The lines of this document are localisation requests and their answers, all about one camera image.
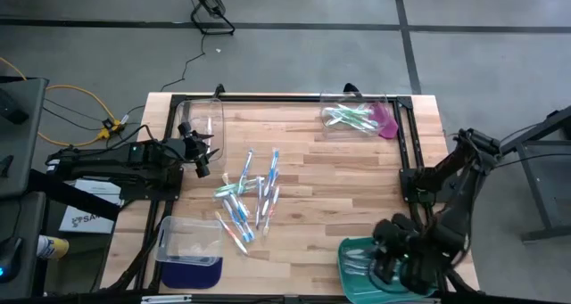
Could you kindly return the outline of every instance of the yellow cable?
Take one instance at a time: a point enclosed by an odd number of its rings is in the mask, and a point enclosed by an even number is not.
[[[27,80],[27,79],[26,79],[26,76],[24,76],[24,74],[21,73],[21,71],[20,71],[18,68],[16,68],[13,64],[11,64],[11,63],[10,63],[9,61],[7,61],[5,58],[0,57],[0,61],[6,63],[10,68],[12,68],[12,69],[14,69],[16,72],[18,72],[18,74],[20,75],[20,77],[21,77],[22,79]],[[116,124],[116,123],[117,123],[117,120],[115,119],[115,117],[113,117],[113,114],[109,111],[109,109],[107,108],[107,106],[105,105],[105,103],[103,103],[103,101],[101,101],[101,99],[99,99],[99,98],[98,98],[95,94],[93,94],[92,92],[87,91],[86,89],[80,88],[80,87],[78,87],[78,86],[70,86],[70,85],[55,85],[55,86],[49,86],[49,87],[46,88],[46,91],[48,91],[48,90],[53,90],[53,89],[55,89],[55,88],[73,89],[73,90],[78,90],[78,91],[80,91],[80,92],[82,92],[82,93],[84,93],[84,94],[91,95],[91,97],[93,97],[94,99],[96,99],[97,102],[98,102],[99,104],[101,104],[101,106],[102,106],[103,109],[107,112],[107,114],[109,115],[109,117],[111,117],[111,119],[113,120],[113,124]],[[99,134],[97,134],[97,136],[96,136],[94,139],[92,139],[92,140],[90,140],[90,141],[88,141],[88,142],[85,142],[85,143],[80,143],[80,144],[69,144],[69,143],[64,143],[64,142],[55,141],[55,140],[52,140],[52,139],[46,137],[44,134],[40,133],[39,131],[37,132],[37,135],[40,136],[42,139],[46,140],[46,141],[47,141],[48,143],[50,143],[50,144],[56,144],[56,145],[60,145],[60,146],[64,146],[64,147],[68,147],[68,146],[70,146],[70,145],[72,145],[72,146],[74,146],[74,147],[87,146],[87,145],[90,145],[90,144],[93,144],[93,143],[97,142],[97,141],[98,141],[99,139],[101,139],[101,138],[104,138],[103,130],[102,130],[102,132],[100,132]]]

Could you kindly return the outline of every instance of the pink object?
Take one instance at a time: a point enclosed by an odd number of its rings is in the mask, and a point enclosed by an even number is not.
[[[386,139],[393,139],[399,130],[399,126],[389,110],[381,103],[373,103],[370,108],[373,110],[373,115],[370,118],[381,126],[381,131],[378,135]]]

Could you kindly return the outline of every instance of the gray floor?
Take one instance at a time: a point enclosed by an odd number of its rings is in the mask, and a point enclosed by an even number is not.
[[[224,0],[236,22],[397,24],[394,0]],[[411,24],[571,26],[568,0],[404,0]],[[9,17],[187,21],[188,0],[0,0]],[[180,77],[200,53],[194,29],[0,27],[0,55],[28,76],[83,86],[120,116],[146,94]],[[570,104],[571,34],[411,33],[423,94],[435,94],[447,132],[475,127],[503,137]],[[401,34],[391,31],[238,30],[209,37],[206,55],[170,91],[320,92],[353,82],[365,90],[410,94]],[[0,75],[13,74],[0,65]],[[49,98],[104,117],[82,94]],[[65,111],[66,116],[74,117]],[[94,121],[80,119],[90,127]],[[93,133],[45,115],[42,131],[73,143]],[[34,166],[57,148],[38,140]],[[52,230],[59,224],[54,207]],[[476,203],[473,252],[484,291],[569,301],[571,238],[524,245],[541,228],[521,166],[498,169]],[[105,239],[94,242],[102,248]],[[84,251],[53,267],[49,287],[89,288],[101,251]]]

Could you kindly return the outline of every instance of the green container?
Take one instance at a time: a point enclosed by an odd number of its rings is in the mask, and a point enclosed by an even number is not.
[[[357,239],[344,239],[339,245],[337,251],[337,266],[339,268],[339,276],[343,292],[347,299],[353,304],[382,304],[392,303],[403,300],[418,300],[423,299],[430,295],[419,295],[414,292],[409,292],[399,281],[398,274],[395,274],[393,282],[387,285],[380,281],[376,276],[372,275],[370,279],[377,285],[383,285],[383,290],[377,288],[371,283],[367,270],[362,267],[368,267],[370,259],[364,257],[363,259],[356,259],[348,257],[346,252],[359,252],[358,250],[367,251],[373,248],[373,239],[357,238]]]

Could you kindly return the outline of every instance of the wooden table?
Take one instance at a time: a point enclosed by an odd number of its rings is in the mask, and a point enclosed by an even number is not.
[[[151,93],[142,123],[162,137],[172,94]],[[443,129],[431,95],[414,95],[414,113],[424,161],[433,166],[447,155]],[[397,141],[379,137],[367,140],[328,141],[322,133],[317,103],[224,103],[227,141],[226,171],[236,182],[247,150],[255,150],[250,176],[266,176],[272,147],[280,149],[280,201],[266,240],[257,234],[247,245],[250,257],[240,255],[226,236],[224,266],[219,283],[208,290],[173,290],[161,293],[217,294],[317,294],[342,295],[336,266],[336,250],[347,237],[370,236],[373,226],[396,212],[409,214],[402,201],[398,170],[401,159]],[[406,115],[407,146],[411,147]],[[146,132],[139,140],[148,139]],[[410,152],[411,167],[415,167]],[[215,187],[223,185],[221,171],[198,179],[185,173],[180,199],[173,216],[214,218],[223,213],[212,200]],[[254,209],[255,194],[246,195]],[[123,210],[112,238],[102,287],[115,282],[141,247],[148,201],[133,202]],[[147,265],[145,285],[153,273],[153,254]],[[478,288],[471,256],[457,268]]]

